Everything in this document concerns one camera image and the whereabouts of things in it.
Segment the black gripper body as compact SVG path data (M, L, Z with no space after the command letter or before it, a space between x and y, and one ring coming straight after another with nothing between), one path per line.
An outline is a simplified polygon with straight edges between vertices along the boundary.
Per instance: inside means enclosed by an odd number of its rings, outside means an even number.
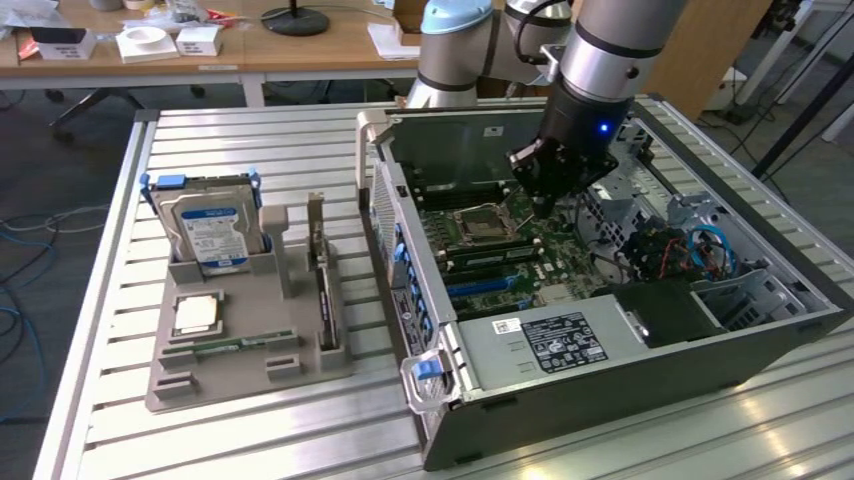
M536 138L571 153L600 156L617 136L633 100L602 102L566 88L551 90Z

